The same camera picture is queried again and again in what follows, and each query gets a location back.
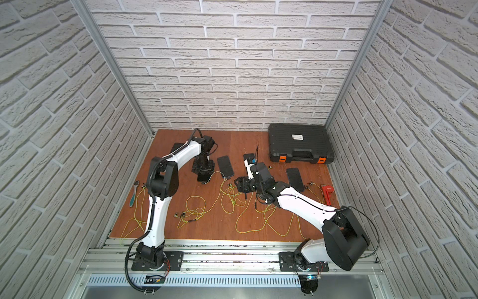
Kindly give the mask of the dark phone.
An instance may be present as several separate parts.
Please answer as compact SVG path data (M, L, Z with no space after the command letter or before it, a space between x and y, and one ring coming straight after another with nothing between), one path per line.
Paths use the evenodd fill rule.
M255 154L254 153L244 154L243 158L244 158L246 164L254 164L255 163Z

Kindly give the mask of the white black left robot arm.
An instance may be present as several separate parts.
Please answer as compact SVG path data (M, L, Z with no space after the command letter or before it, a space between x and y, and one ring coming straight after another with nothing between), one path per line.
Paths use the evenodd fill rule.
M214 147L214 139L199 134L191 135L186 143L168 155L151 160L146 188L149 193L149 217L145 233L134 240L130 249L136 248L134 254L127 253L126 263L132 263L132 270L160 270L166 266L167 256L164 253L165 225L169 205L173 195L179 189L179 170L193 161L192 172L197 175L198 182L209 182L215 163L210 159Z

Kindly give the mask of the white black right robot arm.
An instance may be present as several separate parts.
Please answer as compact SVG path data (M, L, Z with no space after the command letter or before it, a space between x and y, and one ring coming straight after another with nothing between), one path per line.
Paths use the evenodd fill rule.
M370 239L351 208L321 204L292 186L275 181L265 163L244 161L247 176L240 177L240 189L254 192L267 205L287 210L306 220L323 235L321 240L307 239L294 252L295 265L307 270L318 262L331 261L350 271L370 245Z

